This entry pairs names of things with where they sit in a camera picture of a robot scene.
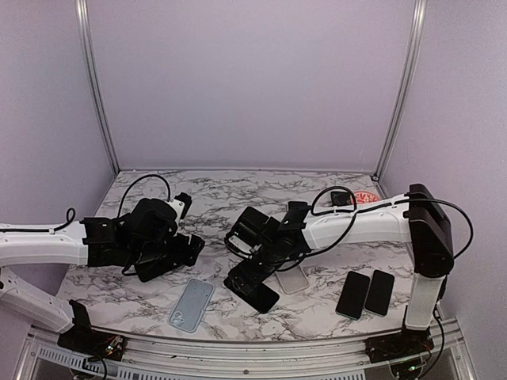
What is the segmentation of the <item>black smartphone dark edge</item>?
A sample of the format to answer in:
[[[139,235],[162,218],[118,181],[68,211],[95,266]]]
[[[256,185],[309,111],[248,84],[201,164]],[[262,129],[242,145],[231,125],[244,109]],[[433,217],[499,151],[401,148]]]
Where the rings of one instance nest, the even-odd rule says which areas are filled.
[[[278,293],[273,291],[261,283],[249,294],[244,294],[241,291],[234,288],[230,277],[227,277],[223,284],[226,288],[237,295],[242,301],[246,302],[249,306],[255,309],[260,314],[268,313],[279,301],[280,296]]]

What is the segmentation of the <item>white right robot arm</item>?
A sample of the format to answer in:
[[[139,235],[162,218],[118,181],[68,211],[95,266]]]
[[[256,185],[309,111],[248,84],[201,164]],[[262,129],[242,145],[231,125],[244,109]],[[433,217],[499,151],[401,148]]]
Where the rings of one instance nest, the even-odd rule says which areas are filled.
[[[337,191],[348,203],[316,211],[313,203],[291,201],[282,220],[247,207],[226,234],[224,243],[242,261],[227,274],[224,286],[265,314],[279,296],[264,281],[285,264],[317,256],[340,244],[395,241],[412,246],[414,279],[404,328],[392,347],[410,354],[423,341],[445,279],[454,267],[452,228],[423,184],[405,194],[374,203],[358,203],[343,186]]]

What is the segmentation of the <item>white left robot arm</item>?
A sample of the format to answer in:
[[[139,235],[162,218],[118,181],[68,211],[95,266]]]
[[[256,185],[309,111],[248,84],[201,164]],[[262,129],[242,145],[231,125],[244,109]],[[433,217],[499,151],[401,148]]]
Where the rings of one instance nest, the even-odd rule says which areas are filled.
[[[68,333],[83,352],[94,352],[100,335],[91,328],[84,305],[61,301],[10,270],[12,265],[69,264],[115,266],[123,275],[146,283],[181,266],[192,267],[205,242],[179,232],[192,201],[185,193],[167,201],[141,199],[133,211],[115,218],[92,217],[76,222],[74,209],[61,226],[1,228],[1,300],[56,333]]]

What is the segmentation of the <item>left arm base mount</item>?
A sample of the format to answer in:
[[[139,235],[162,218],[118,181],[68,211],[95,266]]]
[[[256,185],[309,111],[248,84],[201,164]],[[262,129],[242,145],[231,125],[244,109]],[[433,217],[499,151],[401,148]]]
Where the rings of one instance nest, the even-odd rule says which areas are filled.
[[[75,300],[70,300],[69,304],[73,312],[72,324],[67,331],[59,334],[58,346],[87,354],[96,361],[121,361],[127,343],[126,337],[93,329],[86,307]]]

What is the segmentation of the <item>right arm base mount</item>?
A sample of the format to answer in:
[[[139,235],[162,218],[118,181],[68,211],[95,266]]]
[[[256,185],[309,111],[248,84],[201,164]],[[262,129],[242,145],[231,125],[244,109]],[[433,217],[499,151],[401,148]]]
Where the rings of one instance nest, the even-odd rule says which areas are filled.
[[[370,363],[431,352],[435,347],[429,326],[425,329],[415,329],[409,327],[406,321],[402,322],[398,332],[367,338],[364,343],[364,352]]]

